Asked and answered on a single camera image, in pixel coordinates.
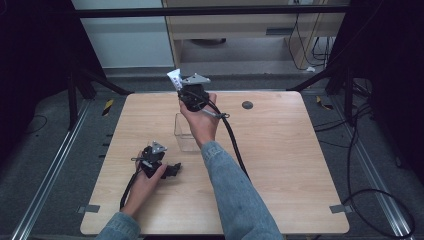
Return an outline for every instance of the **person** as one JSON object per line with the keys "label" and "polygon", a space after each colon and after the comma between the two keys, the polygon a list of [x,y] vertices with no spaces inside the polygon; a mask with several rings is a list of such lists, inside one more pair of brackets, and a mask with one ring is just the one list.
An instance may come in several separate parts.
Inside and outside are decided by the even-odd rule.
{"label": "person", "polygon": [[[216,102],[216,94],[209,94]],[[275,220],[254,186],[226,152],[215,136],[219,119],[202,111],[190,112],[180,101],[180,112],[187,119],[193,137],[201,149],[204,164],[215,193],[222,229],[226,239],[282,239]],[[136,239],[140,226],[135,218],[152,194],[165,171],[161,166],[150,179],[140,173],[128,200],[99,233],[96,239]]]}

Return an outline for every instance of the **black pole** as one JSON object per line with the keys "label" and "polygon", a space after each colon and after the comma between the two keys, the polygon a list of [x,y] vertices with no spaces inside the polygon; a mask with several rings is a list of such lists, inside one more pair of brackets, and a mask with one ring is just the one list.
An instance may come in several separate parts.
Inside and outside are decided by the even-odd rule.
{"label": "black pole", "polygon": [[94,9],[52,12],[60,16],[79,18],[117,17],[160,17],[194,15],[242,15],[242,14],[296,14],[296,13],[345,13],[366,10],[365,7],[350,5],[271,5],[271,6],[215,6],[215,7],[172,7],[172,8],[131,8]]}

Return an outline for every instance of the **wooden table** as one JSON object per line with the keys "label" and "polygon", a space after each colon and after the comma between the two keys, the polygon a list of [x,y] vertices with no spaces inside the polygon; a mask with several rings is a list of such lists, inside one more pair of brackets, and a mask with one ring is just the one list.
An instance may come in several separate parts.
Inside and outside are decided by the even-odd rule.
{"label": "wooden table", "polygon": [[[244,101],[253,108],[242,107]],[[341,234],[349,229],[311,121],[297,92],[219,92],[217,106],[232,126],[253,185],[284,234]],[[212,185],[200,152],[181,152],[174,136],[176,93],[128,96],[85,213],[81,231],[97,234],[119,210],[134,172],[132,157],[148,142],[168,147],[163,162],[182,163],[162,180],[140,215],[143,234],[222,234]],[[217,141],[236,159],[221,122]]]}

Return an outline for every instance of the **jacket sleeve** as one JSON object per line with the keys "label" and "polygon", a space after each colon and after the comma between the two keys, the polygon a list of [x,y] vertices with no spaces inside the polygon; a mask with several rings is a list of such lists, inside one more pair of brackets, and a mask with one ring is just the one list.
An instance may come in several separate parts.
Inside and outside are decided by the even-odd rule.
{"label": "jacket sleeve", "polygon": [[97,240],[132,240],[137,239],[140,234],[140,226],[130,216],[117,212],[109,220],[102,231],[97,235]]}
{"label": "jacket sleeve", "polygon": [[262,198],[217,142],[202,146],[226,239],[282,239]]}

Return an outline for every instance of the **black curtain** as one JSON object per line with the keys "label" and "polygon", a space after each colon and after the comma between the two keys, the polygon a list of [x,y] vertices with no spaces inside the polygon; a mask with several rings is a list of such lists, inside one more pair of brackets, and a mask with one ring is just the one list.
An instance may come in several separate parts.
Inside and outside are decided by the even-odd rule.
{"label": "black curtain", "polygon": [[51,14],[65,10],[74,10],[70,0],[0,4],[2,166],[32,120],[37,103],[66,90],[72,68],[84,67],[106,78],[80,19]]}

